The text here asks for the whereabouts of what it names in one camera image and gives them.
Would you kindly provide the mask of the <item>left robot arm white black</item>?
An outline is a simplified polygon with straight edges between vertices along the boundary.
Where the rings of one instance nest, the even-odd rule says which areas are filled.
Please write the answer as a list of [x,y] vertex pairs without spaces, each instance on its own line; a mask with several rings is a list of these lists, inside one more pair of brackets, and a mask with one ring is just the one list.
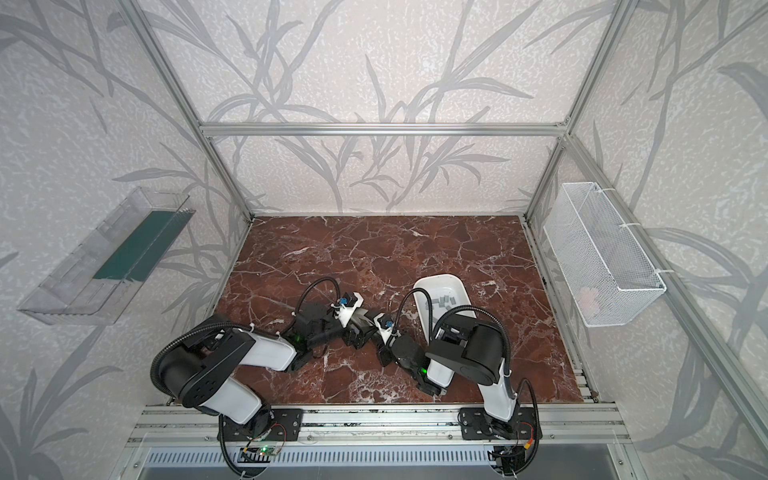
[[241,366],[296,372],[314,350],[342,336],[337,309],[310,303],[285,332],[272,334],[214,314],[165,346],[153,359],[153,385],[187,408],[247,425],[266,410],[262,399],[235,378]]

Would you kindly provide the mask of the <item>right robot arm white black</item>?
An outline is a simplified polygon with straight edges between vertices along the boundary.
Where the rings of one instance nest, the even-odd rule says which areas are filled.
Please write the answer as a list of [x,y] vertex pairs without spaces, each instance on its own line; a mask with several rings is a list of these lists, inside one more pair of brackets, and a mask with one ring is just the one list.
[[471,305],[450,309],[434,325],[435,337],[426,349],[409,335],[391,335],[383,330],[380,359],[384,364],[398,365],[429,396],[438,396],[446,388],[444,381],[429,377],[436,366],[443,366],[478,385],[486,415],[508,422],[517,403],[517,393],[507,380],[509,339],[495,317],[482,322],[472,317],[472,312],[491,316],[490,312]]

